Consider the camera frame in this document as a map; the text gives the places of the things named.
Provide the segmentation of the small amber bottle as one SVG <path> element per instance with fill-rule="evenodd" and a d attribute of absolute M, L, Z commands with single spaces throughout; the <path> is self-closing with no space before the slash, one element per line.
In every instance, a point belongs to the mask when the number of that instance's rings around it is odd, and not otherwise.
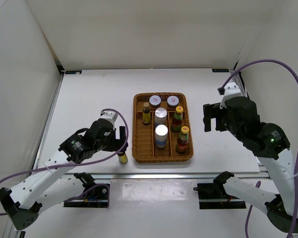
<path fill-rule="evenodd" d="M 143 124 L 149 125 L 150 124 L 150 107 L 149 103 L 144 103 L 143 104 Z"/>
<path fill-rule="evenodd" d="M 125 152 L 118 153 L 117 155 L 121 164 L 126 164 L 128 162 L 128 157 Z"/>

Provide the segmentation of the white lid jar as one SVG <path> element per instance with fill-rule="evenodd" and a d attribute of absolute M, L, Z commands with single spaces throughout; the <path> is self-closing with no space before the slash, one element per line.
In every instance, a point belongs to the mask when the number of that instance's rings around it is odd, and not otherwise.
<path fill-rule="evenodd" d="M 177 96 L 171 95 L 167 98 L 167 108 L 169 111 L 174 111 L 179 105 L 179 99 Z"/>
<path fill-rule="evenodd" d="M 159 95 L 152 95 L 149 98 L 150 110 L 155 111 L 161 105 L 161 97 Z"/>

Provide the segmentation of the silver cap shaker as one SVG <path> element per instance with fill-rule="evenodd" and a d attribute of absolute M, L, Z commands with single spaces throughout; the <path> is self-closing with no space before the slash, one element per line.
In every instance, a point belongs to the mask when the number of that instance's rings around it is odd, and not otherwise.
<path fill-rule="evenodd" d="M 155 128 L 154 131 L 154 143 L 157 148 L 164 148 L 166 146 L 168 138 L 167 126 L 160 124 Z"/>
<path fill-rule="evenodd" d="M 154 127 L 166 125 L 168 112 L 165 108 L 159 107 L 154 112 Z"/>

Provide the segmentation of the red sauce bottle yellow cap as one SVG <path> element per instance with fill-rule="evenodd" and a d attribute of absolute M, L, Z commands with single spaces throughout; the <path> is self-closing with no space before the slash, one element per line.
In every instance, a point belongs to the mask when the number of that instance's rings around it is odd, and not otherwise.
<path fill-rule="evenodd" d="M 185 153 L 189 143 L 189 127 L 181 127 L 179 136 L 177 138 L 176 151 L 180 154 Z"/>

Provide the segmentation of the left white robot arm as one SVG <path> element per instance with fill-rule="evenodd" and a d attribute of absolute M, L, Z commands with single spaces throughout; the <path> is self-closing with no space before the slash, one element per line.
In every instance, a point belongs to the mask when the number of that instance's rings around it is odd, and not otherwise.
<path fill-rule="evenodd" d="M 47 209 L 64 201 L 90 198 L 100 187 L 90 174 L 62 176 L 99 151 L 120 154 L 127 148 L 128 127 L 119 127 L 116 138 L 114 122 L 98 119 L 90 128 L 78 130 L 66 139 L 48 160 L 29 177 L 11 188 L 0 189 L 0 202 L 18 231 L 31 226 Z"/>

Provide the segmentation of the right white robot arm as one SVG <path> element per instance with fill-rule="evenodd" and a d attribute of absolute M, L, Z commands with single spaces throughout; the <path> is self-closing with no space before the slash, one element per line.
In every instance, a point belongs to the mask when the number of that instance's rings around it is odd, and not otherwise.
<path fill-rule="evenodd" d="M 222 172 L 213 180 L 215 196 L 234 196 L 253 205 L 267 215 L 280 231 L 289 232 L 294 211 L 297 212 L 293 232 L 298 233 L 298 174 L 290 142 L 276 124 L 261 122 L 255 102 L 247 97 L 234 97 L 224 105 L 203 106 L 205 131 L 211 131 L 216 120 L 217 131 L 229 131 L 250 150 L 267 169 L 278 193 L 267 192 L 243 182 L 231 172 Z"/>

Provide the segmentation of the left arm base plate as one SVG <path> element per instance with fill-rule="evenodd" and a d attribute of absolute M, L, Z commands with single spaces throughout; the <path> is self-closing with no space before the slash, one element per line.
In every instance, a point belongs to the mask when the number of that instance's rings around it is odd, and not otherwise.
<path fill-rule="evenodd" d="M 109 183 L 95 183 L 83 181 L 84 191 L 89 190 L 76 200 L 65 201 L 63 207 L 66 208 L 108 208 L 110 196 Z"/>

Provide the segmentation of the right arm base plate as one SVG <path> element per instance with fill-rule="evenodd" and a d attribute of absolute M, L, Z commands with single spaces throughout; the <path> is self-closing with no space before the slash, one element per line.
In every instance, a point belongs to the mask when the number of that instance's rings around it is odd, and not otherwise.
<path fill-rule="evenodd" d="M 246 209 L 244 201 L 234 196 L 220 195 L 212 183 L 198 183 L 193 190 L 198 193 L 200 210 Z"/>

